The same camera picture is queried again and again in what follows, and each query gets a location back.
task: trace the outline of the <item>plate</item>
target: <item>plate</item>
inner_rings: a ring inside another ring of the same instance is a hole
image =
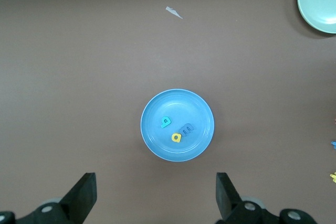
[[[143,140],[155,155],[183,162],[199,156],[208,147],[215,122],[210,107],[199,95],[171,89],[149,101],[140,128]]]
[[[309,25],[336,34],[336,0],[298,0],[298,6]]]

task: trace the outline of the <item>mint green plate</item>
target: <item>mint green plate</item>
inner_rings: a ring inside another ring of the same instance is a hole
[[[298,6],[309,25],[336,34],[336,0],[298,0]]]

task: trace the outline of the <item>paper scrap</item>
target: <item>paper scrap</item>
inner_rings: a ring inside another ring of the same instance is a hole
[[[166,10],[167,10],[168,12],[174,14],[175,16],[177,16],[177,17],[183,19],[183,18],[177,13],[177,11],[175,11],[173,8],[170,8],[169,6],[167,6],[167,7],[166,7]]]

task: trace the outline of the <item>brown table surface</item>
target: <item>brown table surface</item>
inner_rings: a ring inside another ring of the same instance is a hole
[[[180,19],[165,10],[174,8]],[[296,0],[0,0],[0,209],[22,217],[96,172],[85,223],[215,223],[216,172],[241,195],[334,224],[336,37]],[[144,144],[183,88],[216,128],[194,160]]]

